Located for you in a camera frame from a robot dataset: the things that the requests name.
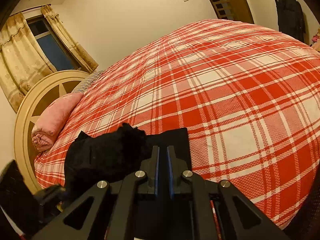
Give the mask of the black pants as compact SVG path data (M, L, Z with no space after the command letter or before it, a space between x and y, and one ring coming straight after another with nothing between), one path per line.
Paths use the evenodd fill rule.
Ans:
M94 183L123 180L138 171L141 162L151 158L153 146L165 150L173 146L176 156L191 168L187 128L147 135L145 131L123 123L111 133L90 137L80 132L69 146L64 164L66 195L79 198Z

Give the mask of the pink folded blanket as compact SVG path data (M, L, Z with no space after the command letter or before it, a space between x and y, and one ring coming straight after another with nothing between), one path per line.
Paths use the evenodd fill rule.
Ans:
M31 141L38 152L52 148L71 112L84 96L68 93L53 101L40 115L31 132Z

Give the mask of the cream wooden headboard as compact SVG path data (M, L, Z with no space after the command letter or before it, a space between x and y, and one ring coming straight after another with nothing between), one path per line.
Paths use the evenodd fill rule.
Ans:
M79 70L54 72L29 90L18 109L14 132L15 160L31 193L41 189L35 177L34 159L37 151L31 142L31 130L47 106L70 93L88 76L87 72Z

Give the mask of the red plaid bed sheet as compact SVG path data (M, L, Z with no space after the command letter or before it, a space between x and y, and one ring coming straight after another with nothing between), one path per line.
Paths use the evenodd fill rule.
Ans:
M319 165L319 53L278 31L228 20L183 26L110 66L54 146L35 160L42 188L63 184L67 149L127 122L185 127L193 170L230 180L285 228Z

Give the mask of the grey striped pillow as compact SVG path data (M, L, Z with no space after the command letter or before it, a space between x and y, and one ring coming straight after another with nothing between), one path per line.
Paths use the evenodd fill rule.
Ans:
M103 74L103 70L94 71L84 80L82 80L73 90L72 93L84 93Z

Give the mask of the beige curtain left panel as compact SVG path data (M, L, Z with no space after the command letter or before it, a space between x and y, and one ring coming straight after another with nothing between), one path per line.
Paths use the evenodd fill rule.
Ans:
M18 111L29 90L54 72L23 14L10 16L1 29L1 88L12 109Z

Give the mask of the beige curtain panel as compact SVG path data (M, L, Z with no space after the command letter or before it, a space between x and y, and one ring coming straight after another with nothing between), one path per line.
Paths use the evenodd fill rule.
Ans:
M23 14L10 16L1 29L1 88L12 109L18 111L29 90L54 72Z
M79 42L76 42L76 40L72 38L71 34L61 22L59 14L56 13L50 5L42 6L41 13L47 20L53 32L71 53L77 63L80 64L80 67L84 68L89 73L94 72L99 64L91 57L91 55L89 55Z

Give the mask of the window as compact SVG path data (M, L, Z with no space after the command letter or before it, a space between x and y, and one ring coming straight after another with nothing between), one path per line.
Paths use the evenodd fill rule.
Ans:
M80 64L60 41L43 16L33 17L27 20L27 24L44 54L57 71L82 70Z

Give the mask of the beige curtain right panel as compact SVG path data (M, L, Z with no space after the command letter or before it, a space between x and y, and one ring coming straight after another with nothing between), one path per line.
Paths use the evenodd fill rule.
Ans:
M59 14L56 13L50 5L42 6L41 13L47 20L53 32L71 53L77 63L80 64L80 67L84 68L89 73L94 72L99 64L91 57L91 55L89 55L79 42L76 42L76 40L72 38L71 34L61 22Z

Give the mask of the pink floral item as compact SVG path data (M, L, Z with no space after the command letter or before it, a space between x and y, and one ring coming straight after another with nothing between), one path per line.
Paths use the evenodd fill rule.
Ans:
M318 29L317 34L313 36L311 47L314 50L320 52L320 29Z

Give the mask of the black bag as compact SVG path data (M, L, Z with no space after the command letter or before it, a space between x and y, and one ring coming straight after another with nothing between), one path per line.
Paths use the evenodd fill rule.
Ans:
M302 7L297 0L274 0L278 15L279 31L304 42L305 21Z

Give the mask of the brown wooden door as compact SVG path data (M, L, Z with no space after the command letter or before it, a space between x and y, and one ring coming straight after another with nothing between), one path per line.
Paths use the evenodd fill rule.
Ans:
M247 0L210 0L218 19L254 23Z

